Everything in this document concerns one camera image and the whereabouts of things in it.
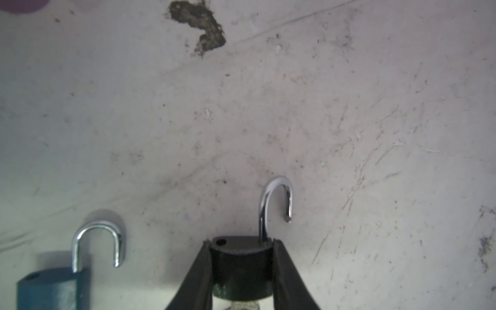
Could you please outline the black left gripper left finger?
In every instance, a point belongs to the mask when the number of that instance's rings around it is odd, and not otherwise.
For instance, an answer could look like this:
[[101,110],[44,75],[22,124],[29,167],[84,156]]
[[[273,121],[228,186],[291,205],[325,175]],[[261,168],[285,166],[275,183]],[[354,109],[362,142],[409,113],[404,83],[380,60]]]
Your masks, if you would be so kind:
[[166,310],[211,310],[213,308],[213,265],[211,241],[206,240]]

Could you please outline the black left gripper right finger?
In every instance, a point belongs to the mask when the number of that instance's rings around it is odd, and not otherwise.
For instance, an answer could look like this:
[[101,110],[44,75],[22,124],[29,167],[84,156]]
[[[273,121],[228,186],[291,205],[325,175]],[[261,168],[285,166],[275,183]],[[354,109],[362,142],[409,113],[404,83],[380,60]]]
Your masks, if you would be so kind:
[[272,280],[274,309],[320,309],[281,240],[273,240]]

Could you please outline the silver key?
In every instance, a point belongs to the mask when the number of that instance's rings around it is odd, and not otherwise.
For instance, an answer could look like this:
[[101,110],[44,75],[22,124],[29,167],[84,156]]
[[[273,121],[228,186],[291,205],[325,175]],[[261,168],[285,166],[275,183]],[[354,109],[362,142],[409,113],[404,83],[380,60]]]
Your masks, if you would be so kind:
[[255,301],[234,301],[231,302],[229,310],[260,310],[260,304]]

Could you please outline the black padlock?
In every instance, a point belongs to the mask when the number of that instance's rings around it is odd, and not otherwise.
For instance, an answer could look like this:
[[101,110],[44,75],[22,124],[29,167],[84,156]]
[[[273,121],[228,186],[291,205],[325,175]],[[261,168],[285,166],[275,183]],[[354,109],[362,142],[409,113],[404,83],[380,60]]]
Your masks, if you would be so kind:
[[273,240],[267,232],[269,200],[279,188],[285,193],[284,220],[293,217],[293,185],[276,176],[262,190],[257,236],[220,236],[212,241],[213,295],[234,302],[250,302],[273,295]]

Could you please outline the blue padlock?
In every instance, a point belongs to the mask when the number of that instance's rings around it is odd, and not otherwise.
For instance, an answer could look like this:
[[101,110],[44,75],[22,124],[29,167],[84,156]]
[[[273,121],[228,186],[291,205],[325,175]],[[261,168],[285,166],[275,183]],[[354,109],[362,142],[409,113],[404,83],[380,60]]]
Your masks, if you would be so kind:
[[28,274],[17,282],[18,309],[89,309],[90,270],[80,264],[83,235],[102,229],[113,239],[112,266],[124,261],[123,234],[113,222],[97,220],[81,226],[72,239],[71,266],[45,269]]

